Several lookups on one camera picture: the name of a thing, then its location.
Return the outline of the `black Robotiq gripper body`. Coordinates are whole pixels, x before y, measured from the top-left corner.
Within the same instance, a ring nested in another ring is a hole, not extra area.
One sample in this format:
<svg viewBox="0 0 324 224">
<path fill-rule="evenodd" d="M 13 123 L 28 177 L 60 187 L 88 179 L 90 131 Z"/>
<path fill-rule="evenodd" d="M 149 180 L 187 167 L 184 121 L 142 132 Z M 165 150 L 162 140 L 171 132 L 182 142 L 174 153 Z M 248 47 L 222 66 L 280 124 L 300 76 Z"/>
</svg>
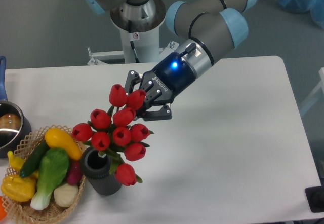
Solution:
<svg viewBox="0 0 324 224">
<path fill-rule="evenodd" d="M 173 52 L 152 70 L 143 74 L 140 89 L 146 91 L 145 107 L 172 103 L 177 95 L 196 80 L 186 52 Z"/>
</svg>

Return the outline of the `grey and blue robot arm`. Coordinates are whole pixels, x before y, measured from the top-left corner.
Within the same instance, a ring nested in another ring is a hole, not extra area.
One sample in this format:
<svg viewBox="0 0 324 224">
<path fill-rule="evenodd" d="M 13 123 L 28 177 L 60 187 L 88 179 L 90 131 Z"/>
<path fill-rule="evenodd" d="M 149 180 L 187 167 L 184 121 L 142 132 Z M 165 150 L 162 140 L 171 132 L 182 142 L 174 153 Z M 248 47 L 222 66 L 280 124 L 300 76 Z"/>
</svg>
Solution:
<svg viewBox="0 0 324 224">
<path fill-rule="evenodd" d="M 97 14 L 108 12 L 120 31 L 126 63 L 155 62 L 143 74 L 130 71 L 127 94 L 138 85 L 146 92 L 136 117 L 172 117 L 170 105 L 183 90 L 248 35 L 243 12 L 257 0 L 86 0 Z"/>
</svg>

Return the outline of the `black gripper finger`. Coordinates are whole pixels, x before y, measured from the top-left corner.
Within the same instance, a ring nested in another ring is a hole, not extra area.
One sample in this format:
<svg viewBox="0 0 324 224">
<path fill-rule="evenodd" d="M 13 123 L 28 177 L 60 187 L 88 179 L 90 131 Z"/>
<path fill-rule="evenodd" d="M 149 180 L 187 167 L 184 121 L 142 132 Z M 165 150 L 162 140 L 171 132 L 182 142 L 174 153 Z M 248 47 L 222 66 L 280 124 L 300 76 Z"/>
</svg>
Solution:
<svg viewBox="0 0 324 224">
<path fill-rule="evenodd" d="M 126 82 L 125 82 L 125 86 L 124 86 L 126 94 L 129 95 L 129 94 L 131 94 L 133 92 L 134 86 L 141 82 L 142 76 L 143 75 L 141 73 L 138 73 L 138 72 L 136 72 L 134 70 L 130 70 L 128 72 Z"/>
<path fill-rule="evenodd" d="M 172 118 L 172 111 L 170 104 L 163 105 L 159 110 L 156 111 L 143 111 L 136 115 L 136 119 L 143 119 L 144 121 L 161 121 L 170 120 Z"/>
</svg>

